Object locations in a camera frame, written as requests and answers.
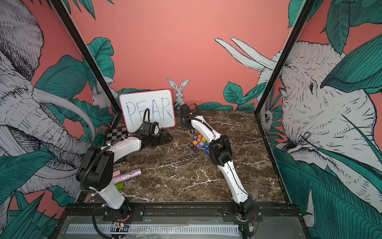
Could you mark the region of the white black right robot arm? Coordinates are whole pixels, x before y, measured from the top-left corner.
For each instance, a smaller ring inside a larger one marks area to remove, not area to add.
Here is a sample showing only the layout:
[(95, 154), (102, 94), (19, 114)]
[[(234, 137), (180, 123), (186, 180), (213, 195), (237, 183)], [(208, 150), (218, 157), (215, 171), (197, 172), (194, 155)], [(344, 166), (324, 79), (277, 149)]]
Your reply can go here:
[(209, 144), (211, 162), (222, 172), (232, 194), (236, 207), (237, 218), (242, 222), (255, 222), (261, 219), (261, 214), (254, 199), (245, 190), (234, 167), (232, 149), (229, 137), (214, 130), (198, 109), (190, 109), (187, 104), (179, 106), (181, 129), (197, 130)]

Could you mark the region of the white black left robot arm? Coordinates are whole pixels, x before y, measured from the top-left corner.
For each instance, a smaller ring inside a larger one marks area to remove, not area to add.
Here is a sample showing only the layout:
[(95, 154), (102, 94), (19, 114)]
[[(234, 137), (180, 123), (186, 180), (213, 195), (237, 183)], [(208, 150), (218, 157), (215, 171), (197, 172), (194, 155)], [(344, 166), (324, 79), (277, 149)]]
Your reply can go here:
[(127, 199), (112, 181), (114, 163), (133, 152), (163, 145), (172, 139), (168, 132), (162, 131), (158, 135), (121, 137), (104, 147), (88, 148), (76, 173), (76, 180), (80, 182), (81, 191), (94, 194), (102, 202), (105, 221), (124, 223), (132, 215)]

